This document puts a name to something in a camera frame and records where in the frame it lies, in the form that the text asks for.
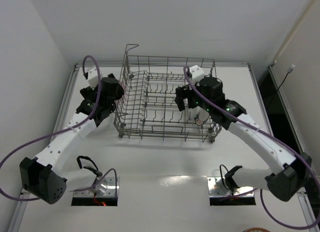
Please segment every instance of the gray wall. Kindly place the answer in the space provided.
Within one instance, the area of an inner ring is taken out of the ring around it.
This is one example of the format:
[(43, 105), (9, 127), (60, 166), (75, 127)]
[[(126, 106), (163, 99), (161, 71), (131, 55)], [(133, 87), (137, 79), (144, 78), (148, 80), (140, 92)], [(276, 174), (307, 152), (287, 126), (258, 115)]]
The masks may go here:
[[(21, 144), (52, 132), (71, 71), (30, 0), (0, 0), (0, 160)], [(41, 141), (0, 170), (0, 186), (17, 196), (19, 163), (41, 151)], [(0, 232), (15, 202), (0, 195)]]
[(259, 77), (311, 0), (31, 0), (66, 60), (145, 55), (250, 62)]
[(300, 138), (320, 174), (320, 0), (316, 0), (301, 21), (288, 44), (276, 58), (275, 78), (278, 85), (290, 65), (294, 71), (280, 91), (292, 114)]

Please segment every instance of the gray dish rack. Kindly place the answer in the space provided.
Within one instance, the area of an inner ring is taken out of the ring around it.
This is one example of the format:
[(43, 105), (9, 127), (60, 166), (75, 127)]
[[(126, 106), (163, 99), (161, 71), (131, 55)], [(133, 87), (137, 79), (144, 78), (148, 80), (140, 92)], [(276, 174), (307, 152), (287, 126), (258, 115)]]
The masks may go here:
[(179, 111), (176, 88), (185, 86), (183, 66), (198, 65), (205, 73), (216, 75), (213, 59), (129, 55), (138, 44), (127, 44), (120, 84), (124, 96), (118, 100), (114, 126), (119, 137), (176, 138), (213, 143), (221, 126), (211, 119), (203, 126), (193, 120), (189, 109)]

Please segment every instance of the white tabletop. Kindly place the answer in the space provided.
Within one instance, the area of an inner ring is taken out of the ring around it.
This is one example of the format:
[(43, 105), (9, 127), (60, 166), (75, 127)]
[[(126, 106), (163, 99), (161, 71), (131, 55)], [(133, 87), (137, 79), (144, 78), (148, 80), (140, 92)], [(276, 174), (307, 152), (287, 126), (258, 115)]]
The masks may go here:
[[(266, 130), (258, 96), (248, 67), (217, 67), (226, 98), (246, 108)], [(103, 67), (106, 76), (119, 76), (119, 67)], [(82, 101), (79, 90), (88, 86), (78, 76), (66, 121)], [(102, 172), (115, 168), (120, 176), (117, 207), (70, 206), (72, 194), (66, 193), (54, 205), (43, 201), (27, 204), (20, 232), (241, 232), (263, 227), (272, 232), (293, 231), (271, 220), (261, 206), (258, 192), (252, 206), (210, 206), (206, 176), (217, 176), (220, 164), (232, 168), (242, 165), (266, 169), (265, 162), (244, 142), (222, 130), (209, 144), (182, 139), (118, 137), (113, 116), (106, 119), (78, 147), (65, 164), (66, 171), (77, 169), (78, 155), (90, 156)], [(265, 192), (271, 213), (284, 223), (306, 225), (295, 195), (282, 202)]]

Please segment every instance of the wire rack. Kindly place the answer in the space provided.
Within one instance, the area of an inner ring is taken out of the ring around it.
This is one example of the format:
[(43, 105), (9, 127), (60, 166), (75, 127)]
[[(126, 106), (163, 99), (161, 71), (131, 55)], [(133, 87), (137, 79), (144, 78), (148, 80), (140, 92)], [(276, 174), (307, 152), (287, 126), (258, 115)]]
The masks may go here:
[(213, 143), (221, 127), (211, 119), (195, 124), (196, 109), (179, 111), (176, 88), (187, 84), (183, 66), (198, 65), (216, 76), (213, 59), (128, 55), (138, 44), (127, 44), (120, 83), (124, 96), (118, 100), (114, 126), (119, 137), (138, 136), (201, 140)]

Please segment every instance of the robotic arm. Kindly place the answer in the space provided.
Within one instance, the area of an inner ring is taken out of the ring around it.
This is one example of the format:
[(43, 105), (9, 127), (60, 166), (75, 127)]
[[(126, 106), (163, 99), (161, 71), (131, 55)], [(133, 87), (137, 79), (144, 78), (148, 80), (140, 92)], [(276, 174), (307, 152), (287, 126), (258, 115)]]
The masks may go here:
[[(247, 111), (236, 101), (225, 98), (223, 83), (219, 79), (212, 76), (205, 77), (203, 69), (197, 65), (191, 67), (187, 74), (197, 90), (211, 102), (240, 120), (256, 127), (256, 130), (254, 130), (238, 121), (233, 121), (233, 119), (203, 101), (189, 88), (189, 85), (176, 88), (175, 102), (180, 111), (185, 109), (184, 99), (187, 99), (190, 109), (202, 108), (200, 113), (207, 113), (215, 123), (243, 140), (269, 166), (270, 169), (248, 169), (240, 165), (233, 167), (224, 176), (228, 188), (234, 191), (240, 187), (250, 186), (269, 190), (279, 200), (289, 201), (309, 179), (309, 172), (301, 161), (285, 147), (258, 133), (260, 128), (247, 114)], [(309, 165), (311, 164), (311, 158), (306, 153), (301, 156)]]
[(98, 76), (95, 67), (87, 73), (89, 86), (80, 90), (84, 100), (76, 109), (66, 128), (71, 130), (58, 135), (33, 159), (20, 163), (22, 186), (49, 204), (56, 203), (65, 191), (87, 188), (102, 176), (95, 168), (85, 166), (72, 172), (63, 172), (63, 166), (82, 140), (116, 109), (115, 101), (124, 95), (124, 89), (113, 74), (101, 79), (101, 94), (94, 115), (76, 127), (92, 112), (98, 93)]

